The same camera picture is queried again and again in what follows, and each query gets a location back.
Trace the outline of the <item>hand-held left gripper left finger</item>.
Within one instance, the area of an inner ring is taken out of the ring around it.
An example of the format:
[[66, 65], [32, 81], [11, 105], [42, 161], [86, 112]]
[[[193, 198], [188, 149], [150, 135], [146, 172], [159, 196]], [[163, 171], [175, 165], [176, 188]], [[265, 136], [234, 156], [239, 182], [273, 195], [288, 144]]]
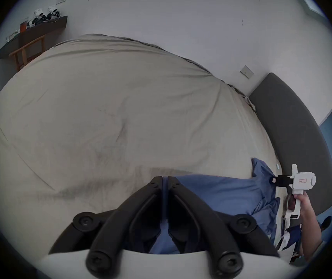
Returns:
[[163, 178], [154, 177], [117, 209], [77, 214], [49, 254], [89, 250], [85, 267], [94, 276], [117, 271], [120, 251], [148, 254], [161, 233]]

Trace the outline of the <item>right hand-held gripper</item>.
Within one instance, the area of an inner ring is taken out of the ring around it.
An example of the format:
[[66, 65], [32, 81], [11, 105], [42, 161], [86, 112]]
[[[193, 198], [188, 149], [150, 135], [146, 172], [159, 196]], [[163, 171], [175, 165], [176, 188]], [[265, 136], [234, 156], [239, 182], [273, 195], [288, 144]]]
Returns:
[[[277, 187], [290, 188], [290, 198], [293, 198], [295, 193], [303, 193], [303, 190], [310, 190], [316, 184], [316, 176], [313, 172], [298, 172], [296, 164], [292, 164], [291, 175], [278, 175], [273, 177], [271, 183]], [[285, 219], [299, 219], [300, 217], [300, 203], [294, 200], [289, 205], [286, 204]]]

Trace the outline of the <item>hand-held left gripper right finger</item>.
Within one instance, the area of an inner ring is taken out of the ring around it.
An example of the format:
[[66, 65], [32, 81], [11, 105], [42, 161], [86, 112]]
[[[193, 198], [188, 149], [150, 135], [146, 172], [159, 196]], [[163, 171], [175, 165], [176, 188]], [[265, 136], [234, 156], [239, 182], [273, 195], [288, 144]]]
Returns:
[[182, 254], [206, 250], [213, 276], [238, 276], [241, 252], [280, 258], [254, 217], [214, 211], [176, 177], [168, 177], [168, 234]]

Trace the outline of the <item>person's right hand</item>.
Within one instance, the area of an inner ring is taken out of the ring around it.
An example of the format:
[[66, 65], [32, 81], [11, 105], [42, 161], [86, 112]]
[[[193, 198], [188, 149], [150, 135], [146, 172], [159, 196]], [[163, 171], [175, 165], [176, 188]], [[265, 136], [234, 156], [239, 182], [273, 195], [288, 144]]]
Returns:
[[306, 214], [313, 211], [310, 199], [306, 190], [303, 190], [303, 193], [295, 193], [293, 197], [296, 201], [300, 203], [300, 214]]

